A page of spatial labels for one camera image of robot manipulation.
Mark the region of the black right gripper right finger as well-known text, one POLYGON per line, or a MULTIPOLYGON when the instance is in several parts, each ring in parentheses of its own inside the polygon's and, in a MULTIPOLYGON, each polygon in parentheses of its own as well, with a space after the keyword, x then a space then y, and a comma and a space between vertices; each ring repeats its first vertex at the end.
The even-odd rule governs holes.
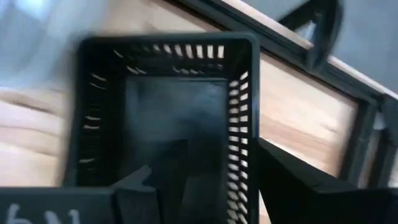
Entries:
POLYGON ((258 184, 272 223, 397 224, 397 189, 359 189, 265 139, 258 184))

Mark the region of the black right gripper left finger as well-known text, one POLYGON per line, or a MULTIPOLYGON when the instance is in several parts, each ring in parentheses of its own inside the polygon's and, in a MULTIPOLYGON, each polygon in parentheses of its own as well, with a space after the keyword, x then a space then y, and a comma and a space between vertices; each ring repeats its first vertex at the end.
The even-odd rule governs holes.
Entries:
POLYGON ((109 187, 2 188, 1 223, 161 224, 151 173, 142 166, 109 187))

